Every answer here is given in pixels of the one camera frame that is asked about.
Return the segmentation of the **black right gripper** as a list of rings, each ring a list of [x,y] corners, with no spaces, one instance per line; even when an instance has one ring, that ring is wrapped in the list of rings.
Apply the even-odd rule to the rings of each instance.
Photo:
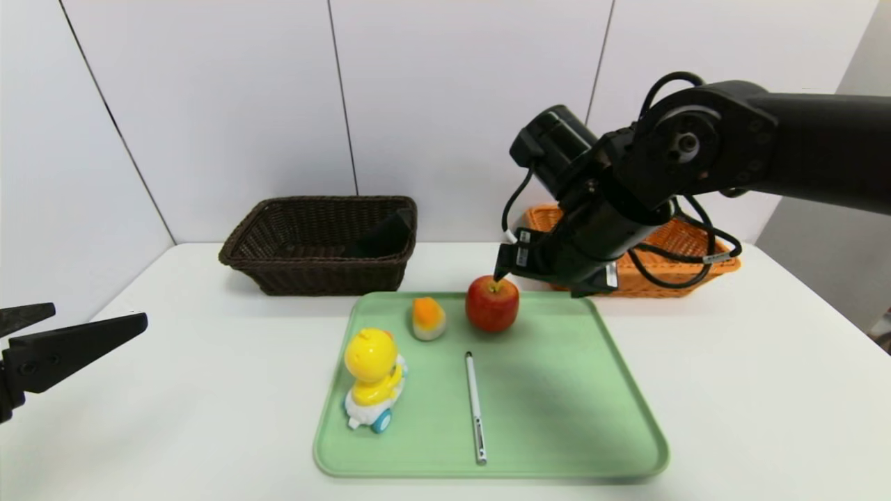
[[[528,241],[501,244],[493,279],[515,275],[568,289],[573,297],[599,292],[602,270],[665,224],[665,206],[593,196],[565,212],[550,232],[519,228]]]

